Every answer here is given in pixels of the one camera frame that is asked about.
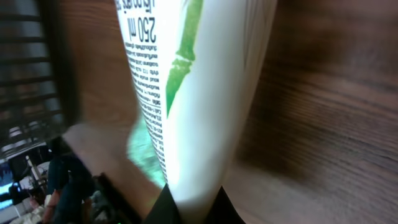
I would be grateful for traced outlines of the teal tissue pack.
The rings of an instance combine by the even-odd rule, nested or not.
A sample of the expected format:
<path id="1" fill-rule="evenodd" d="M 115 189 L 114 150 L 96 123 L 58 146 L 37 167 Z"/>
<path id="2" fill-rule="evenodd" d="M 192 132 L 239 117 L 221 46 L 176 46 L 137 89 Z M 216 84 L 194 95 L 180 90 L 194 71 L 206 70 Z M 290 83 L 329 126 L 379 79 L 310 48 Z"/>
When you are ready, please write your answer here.
<path id="1" fill-rule="evenodd" d="M 157 187 L 166 184 L 143 116 L 140 114 L 127 140 L 127 158 Z"/>

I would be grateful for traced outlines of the white tube with gold cap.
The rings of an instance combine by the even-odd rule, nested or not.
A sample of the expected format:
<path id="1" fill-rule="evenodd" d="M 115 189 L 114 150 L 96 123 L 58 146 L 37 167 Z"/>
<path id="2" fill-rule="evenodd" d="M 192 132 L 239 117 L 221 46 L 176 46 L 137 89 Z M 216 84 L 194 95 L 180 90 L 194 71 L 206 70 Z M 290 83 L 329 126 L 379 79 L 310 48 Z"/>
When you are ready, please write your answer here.
<path id="1" fill-rule="evenodd" d="M 116 1 L 131 76 L 177 213 L 204 223 L 249 113 L 275 1 Z"/>

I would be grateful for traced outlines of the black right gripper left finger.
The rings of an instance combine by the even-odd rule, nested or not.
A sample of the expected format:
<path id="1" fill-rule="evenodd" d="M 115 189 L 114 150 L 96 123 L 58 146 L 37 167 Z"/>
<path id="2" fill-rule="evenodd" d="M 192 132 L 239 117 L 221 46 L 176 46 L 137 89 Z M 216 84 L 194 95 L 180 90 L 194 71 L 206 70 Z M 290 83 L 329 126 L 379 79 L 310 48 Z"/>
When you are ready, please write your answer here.
<path id="1" fill-rule="evenodd" d="M 165 184 L 158 199 L 142 224 L 181 224 L 178 208 L 172 198 L 169 186 Z"/>

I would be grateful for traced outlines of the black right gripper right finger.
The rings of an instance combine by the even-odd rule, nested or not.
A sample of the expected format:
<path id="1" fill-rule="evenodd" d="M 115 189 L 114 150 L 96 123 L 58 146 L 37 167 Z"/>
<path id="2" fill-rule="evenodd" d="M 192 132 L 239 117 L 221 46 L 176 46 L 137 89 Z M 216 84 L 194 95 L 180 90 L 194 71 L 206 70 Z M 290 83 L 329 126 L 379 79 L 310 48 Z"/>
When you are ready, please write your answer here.
<path id="1" fill-rule="evenodd" d="M 226 191 L 220 188 L 209 214 L 205 220 L 206 224 L 246 224 L 239 216 L 231 203 Z"/>

